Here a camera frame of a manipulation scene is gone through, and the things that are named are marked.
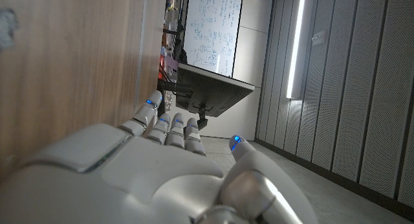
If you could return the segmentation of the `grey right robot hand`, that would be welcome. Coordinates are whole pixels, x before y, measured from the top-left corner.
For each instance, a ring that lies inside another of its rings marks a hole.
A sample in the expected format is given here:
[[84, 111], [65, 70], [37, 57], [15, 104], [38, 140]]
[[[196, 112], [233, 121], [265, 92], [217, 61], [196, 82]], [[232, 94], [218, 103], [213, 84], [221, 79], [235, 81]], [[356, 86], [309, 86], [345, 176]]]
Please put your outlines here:
[[118, 127], [95, 124], [43, 148], [1, 183], [2, 223], [316, 223], [297, 184], [235, 135], [224, 174], [199, 127], [157, 117], [155, 91]]

